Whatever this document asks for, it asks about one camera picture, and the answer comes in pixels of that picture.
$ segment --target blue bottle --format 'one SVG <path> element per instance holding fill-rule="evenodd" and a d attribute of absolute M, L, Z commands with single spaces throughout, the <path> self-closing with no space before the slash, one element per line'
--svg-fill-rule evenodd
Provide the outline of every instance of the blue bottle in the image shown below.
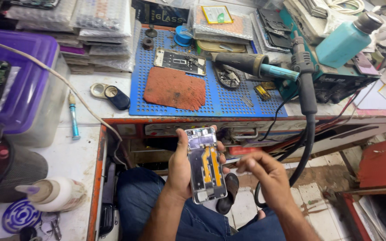
<path fill-rule="evenodd" d="M 381 17 L 372 12 L 362 13 L 352 23 L 342 23 L 315 49 L 319 63 L 333 68 L 342 67 L 370 44 L 369 34 L 382 24 Z"/>

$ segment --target screwdriver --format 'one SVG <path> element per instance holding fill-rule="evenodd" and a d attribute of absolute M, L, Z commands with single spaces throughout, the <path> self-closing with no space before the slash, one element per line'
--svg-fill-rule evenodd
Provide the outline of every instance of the screwdriver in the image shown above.
<path fill-rule="evenodd" d="M 80 134 L 78 133 L 77 119 L 76 119 L 76 99 L 74 95 L 71 93 L 71 90 L 69 91 L 68 101 L 69 101 L 69 109 L 71 110 L 71 118 L 72 118 L 72 139 L 79 140 Z"/>

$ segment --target white glue bottle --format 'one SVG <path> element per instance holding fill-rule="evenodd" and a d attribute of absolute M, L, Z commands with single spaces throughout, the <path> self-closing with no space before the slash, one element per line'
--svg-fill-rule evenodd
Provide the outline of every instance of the white glue bottle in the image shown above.
<path fill-rule="evenodd" d="M 83 183 L 64 177 L 46 178 L 32 185 L 17 186 L 15 189 L 27 193 L 31 204 L 44 212 L 73 210 L 86 200 Z"/>

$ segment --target man's left hand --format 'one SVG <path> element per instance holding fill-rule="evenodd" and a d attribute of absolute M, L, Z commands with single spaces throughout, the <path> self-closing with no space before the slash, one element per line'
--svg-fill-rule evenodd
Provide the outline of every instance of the man's left hand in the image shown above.
<path fill-rule="evenodd" d="M 212 125 L 212 128 L 217 130 L 216 125 Z M 188 138 L 187 133 L 183 129 L 177 129 L 178 146 L 175 153 L 169 158 L 169 173 L 165 187 L 168 188 L 168 192 L 183 201 L 192 196 L 190 187 L 190 162 L 187 157 Z M 224 145 L 221 141 L 217 141 L 218 151 L 224 151 Z M 226 163 L 226 157 L 223 153 L 220 154 L 220 163 Z M 226 167 L 223 168 L 223 173 L 229 173 L 230 170 Z"/>

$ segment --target hand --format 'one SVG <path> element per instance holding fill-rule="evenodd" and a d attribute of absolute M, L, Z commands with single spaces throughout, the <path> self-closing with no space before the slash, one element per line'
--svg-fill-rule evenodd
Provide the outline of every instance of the hand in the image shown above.
<path fill-rule="evenodd" d="M 217 130 L 216 125 L 212 125 L 212 128 Z M 192 190 L 190 187 L 190 162 L 187 157 L 188 138 L 187 133 L 183 129 L 177 129 L 178 146 L 175 153 L 169 158 L 169 173 L 165 187 L 168 192 L 183 201 L 192 196 Z M 224 145 L 221 141 L 217 141 L 217 150 L 224 151 Z M 220 163 L 226 163 L 226 157 L 223 153 L 220 154 Z M 223 168 L 223 173 L 229 173 L 230 170 L 226 167 Z"/>
<path fill-rule="evenodd" d="M 249 171 L 259 179 L 266 203 L 275 212 L 296 207 L 284 166 L 263 151 L 243 156 L 237 163 L 237 172 Z"/>

